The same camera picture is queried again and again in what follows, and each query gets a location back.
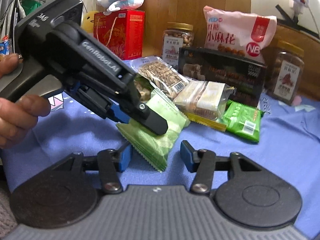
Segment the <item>wooden headboard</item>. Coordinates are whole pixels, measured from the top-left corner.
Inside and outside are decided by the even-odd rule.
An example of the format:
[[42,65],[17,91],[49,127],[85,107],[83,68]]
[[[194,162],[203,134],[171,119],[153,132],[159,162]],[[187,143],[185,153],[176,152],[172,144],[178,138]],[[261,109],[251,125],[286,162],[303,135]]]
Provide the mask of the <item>wooden headboard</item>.
[[[145,0],[140,8],[146,12],[143,56],[161,55],[162,33],[167,22],[182,22],[194,26],[194,46],[203,46],[206,22],[203,7],[251,12],[251,0]],[[309,98],[320,100],[320,41],[307,34],[284,26],[277,26],[275,38],[290,42],[305,50],[305,69],[299,92]]]

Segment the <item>jar label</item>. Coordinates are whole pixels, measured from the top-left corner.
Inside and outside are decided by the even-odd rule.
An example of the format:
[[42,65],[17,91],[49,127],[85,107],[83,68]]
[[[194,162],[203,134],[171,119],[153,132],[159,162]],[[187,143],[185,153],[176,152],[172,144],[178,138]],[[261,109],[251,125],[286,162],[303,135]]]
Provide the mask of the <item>jar label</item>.
[[183,45],[183,38],[175,38],[170,36],[164,37],[162,59],[164,62],[172,65],[178,65],[179,49]]
[[298,80],[299,72],[300,68],[298,66],[284,60],[281,64],[280,73],[273,93],[281,98],[290,100]]

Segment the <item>white cable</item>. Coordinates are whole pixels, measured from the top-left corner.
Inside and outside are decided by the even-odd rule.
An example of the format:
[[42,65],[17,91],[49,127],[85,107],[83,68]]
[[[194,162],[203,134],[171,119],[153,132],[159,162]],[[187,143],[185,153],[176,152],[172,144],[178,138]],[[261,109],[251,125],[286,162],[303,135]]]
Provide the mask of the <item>white cable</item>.
[[316,19],[315,19],[315,17],[313,16],[313,13],[312,13],[312,11],[311,11],[311,9],[310,9],[310,7],[309,7],[309,4],[307,4],[307,6],[308,6],[308,9],[309,9],[310,14],[311,14],[311,16],[312,16],[313,22],[315,23],[315,26],[316,26],[316,29],[317,29],[318,35],[320,36],[320,32],[319,32],[319,28],[318,28],[318,25],[317,25]]

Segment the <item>red gift box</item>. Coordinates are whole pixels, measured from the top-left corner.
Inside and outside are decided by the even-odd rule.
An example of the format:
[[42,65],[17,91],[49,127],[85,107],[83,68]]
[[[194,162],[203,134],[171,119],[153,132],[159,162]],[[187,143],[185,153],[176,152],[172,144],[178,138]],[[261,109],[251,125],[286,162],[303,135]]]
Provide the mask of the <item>red gift box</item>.
[[142,57],[144,15],[137,10],[96,13],[93,35],[122,60]]

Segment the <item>yellow plush toy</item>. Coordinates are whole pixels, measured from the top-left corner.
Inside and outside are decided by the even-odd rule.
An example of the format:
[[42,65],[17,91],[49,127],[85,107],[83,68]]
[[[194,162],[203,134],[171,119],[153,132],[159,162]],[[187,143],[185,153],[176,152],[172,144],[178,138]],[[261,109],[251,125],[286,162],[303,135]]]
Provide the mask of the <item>yellow plush toy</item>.
[[98,11],[90,11],[87,12],[83,16],[81,28],[84,29],[87,33],[93,35],[93,22],[94,22],[94,14],[98,13]]

